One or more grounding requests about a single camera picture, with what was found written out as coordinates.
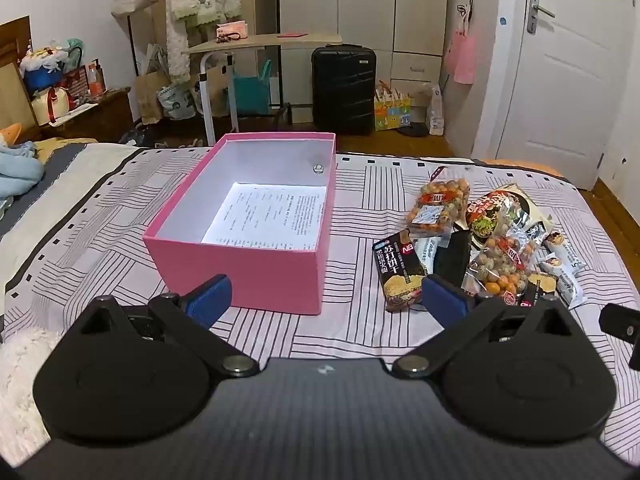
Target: door handle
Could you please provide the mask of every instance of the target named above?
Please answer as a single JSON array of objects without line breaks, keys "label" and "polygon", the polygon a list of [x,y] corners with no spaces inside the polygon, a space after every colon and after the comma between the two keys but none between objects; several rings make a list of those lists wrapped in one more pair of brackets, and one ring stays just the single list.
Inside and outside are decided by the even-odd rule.
[{"label": "door handle", "polygon": [[538,12],[544,12],[547,16],[554,18],[556,15],[545,7],[540,7],[540,0],[529,0],[529,12],[527,14],[527,32],[535,34],[538,28]]}]

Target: table leg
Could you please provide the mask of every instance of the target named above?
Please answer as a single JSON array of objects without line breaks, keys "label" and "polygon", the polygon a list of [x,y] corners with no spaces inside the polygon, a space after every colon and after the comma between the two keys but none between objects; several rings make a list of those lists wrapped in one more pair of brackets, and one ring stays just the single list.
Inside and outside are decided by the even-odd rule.
[{"label": "table leg", "polygon": [[213,146],[216,143],[216,134],[213,129],[213,115],[211,113],[211,101],[209,100],[209,89],[207,89],[207,60],[215,52],[207,52],[200,60],[200,98],[202,99],[202,114],[204,116],[204,126],[207,131],[207,145]]},{"label": "table leg", "polygon": [[239,133],[240,125],[238,124],[238,104],[236,103],[236,85],[234,85],[234,55],[226,55],[226,81],[229,92],[229,108],[231,108],[231,127],[232,132]]}]

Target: patterned bedsheet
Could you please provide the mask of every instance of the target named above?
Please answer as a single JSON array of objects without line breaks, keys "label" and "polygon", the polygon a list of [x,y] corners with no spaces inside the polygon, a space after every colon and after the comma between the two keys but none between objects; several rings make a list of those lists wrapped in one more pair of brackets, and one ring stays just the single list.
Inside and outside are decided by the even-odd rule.
[{"label": "patterned bedsheet", "polygon": [[[28,326],[66,330],[89,300],[113,294],[142,304],[165,291],[142,233],[206,148],[145,150],[110,174],[78,203],[7,286],[4,335]],[[437,334],[427,312],[390,314],[372,258],[375,240],[401,228],[420,186],[437,167],[441,177],[464,176],[471,198],[516,182],[588,263],[578,278],[587,301],[573,310],[618,385],[604,433],[620,456],[640,460],[640,376],[627,362],[630,346],[604,335],[600,309],[609,302],[638,308],[640,299],[612,242],[575,187],[530,170],[494,168],[465,159],[337,156],[337,190],[322,314],[276,314],[232,307],[212,328],[264,366],[270,356],[379,356],[391,361]]]}]

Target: wooden nightstand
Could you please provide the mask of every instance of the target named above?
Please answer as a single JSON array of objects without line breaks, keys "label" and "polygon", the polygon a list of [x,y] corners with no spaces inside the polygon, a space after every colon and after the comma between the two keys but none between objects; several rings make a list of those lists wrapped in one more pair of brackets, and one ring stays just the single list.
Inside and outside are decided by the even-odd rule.
[{"label": "wooden nightstand", "polygon": [[95,108],[74,117],[54,128],[45,124],[40,129],[42,139],[64,137],[78,139],[91,137],[98,142],[119,142],[133,128],[133,117],[129,107],[130,87],[108,90]]}]

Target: door frame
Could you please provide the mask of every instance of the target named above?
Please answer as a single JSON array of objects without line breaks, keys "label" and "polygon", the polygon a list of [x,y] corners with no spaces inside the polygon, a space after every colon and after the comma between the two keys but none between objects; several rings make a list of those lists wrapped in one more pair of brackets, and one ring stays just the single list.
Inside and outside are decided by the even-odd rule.
[{"label": "door frame", "polygon": [[494,53],[472,158],[497,158],[518,75],[526,12],[527,0],[498,0]]}]

